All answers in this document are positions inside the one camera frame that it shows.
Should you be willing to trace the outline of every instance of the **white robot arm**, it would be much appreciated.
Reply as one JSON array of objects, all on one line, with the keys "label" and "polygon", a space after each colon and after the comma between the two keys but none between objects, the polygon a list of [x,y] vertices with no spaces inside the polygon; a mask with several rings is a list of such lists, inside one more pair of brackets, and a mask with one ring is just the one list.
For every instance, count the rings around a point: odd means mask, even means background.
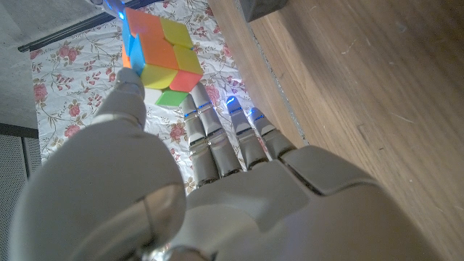
[{"label": "white robot arm", "polygon": [[199,84],[181,105],[198,185],[186,197],[171,154],[143,132],[144,87],[123,68],[93,124],[30,179],[11,260],[146,260],[168,242],[172,261],[439,259],[368,174],[227,105],[246,170]]}]

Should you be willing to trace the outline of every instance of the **rubik's cube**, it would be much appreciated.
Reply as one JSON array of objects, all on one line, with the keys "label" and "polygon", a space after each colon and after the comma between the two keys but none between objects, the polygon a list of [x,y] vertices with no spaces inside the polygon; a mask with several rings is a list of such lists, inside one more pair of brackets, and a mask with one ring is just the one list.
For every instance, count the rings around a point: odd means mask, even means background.
[{"label": "rubik's cube", "polygon": [[203,76],[193,47],[185,25],[124,9],[123,65],[140,75],[146,100],[179,106]]}]

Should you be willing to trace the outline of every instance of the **wooden surface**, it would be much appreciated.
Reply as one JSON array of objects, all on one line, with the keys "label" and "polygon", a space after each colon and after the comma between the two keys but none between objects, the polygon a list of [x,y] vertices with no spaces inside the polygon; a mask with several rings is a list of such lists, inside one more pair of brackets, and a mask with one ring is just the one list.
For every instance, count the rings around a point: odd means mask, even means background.
[{"label": "wooden surface", "polygon": [[210,4],[254,104],[300,138],[274,74],[310,144],[375,176],[446,260],[464,260],[463,4],[289,0],[250,23],[273,74],[236,3]]}]

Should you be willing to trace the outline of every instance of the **yellow cube face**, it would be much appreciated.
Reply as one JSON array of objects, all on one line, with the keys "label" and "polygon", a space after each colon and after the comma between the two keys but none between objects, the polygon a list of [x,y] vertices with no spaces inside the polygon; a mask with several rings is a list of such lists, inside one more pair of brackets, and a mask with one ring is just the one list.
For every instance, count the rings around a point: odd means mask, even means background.
[{"label": "yellow cube face", "polygon": [[146,64],[140,78],[145,88],[167,88],[177,75],[177,70]]},{"label": "yellow cube face", "polygon": [[183,46],[187,49],[194,47],[191,42],[189,30],[184,24],[174,22],[165,18],[160,18],[165,39],[172,45]]},{"label": "yellow cube face", "polygon": [[174,46],[174,53],[180,70],[203,75],[202,67],[194,51],[182,46]]}]

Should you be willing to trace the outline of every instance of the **floral tablecloth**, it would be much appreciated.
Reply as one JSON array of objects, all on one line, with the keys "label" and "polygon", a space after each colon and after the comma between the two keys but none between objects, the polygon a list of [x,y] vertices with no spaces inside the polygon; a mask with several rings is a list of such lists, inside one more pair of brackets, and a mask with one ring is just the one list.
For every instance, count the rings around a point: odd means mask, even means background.
[{"label": "floral tablecloth", "polygon": [[[252,102],[207,0],[161,1],[142,9],[187,26],[204,71],[201,82],[243,162],[225,100],[236,96],[246,113]],[[43,161],[90,124],[112,90],[115,73],[123,66],[121,25],[121,21],[113,20],[30,53]],[[165,142],[189,193],[195,184],[182,113],[179,108],[146,107],[145,131]]]}]

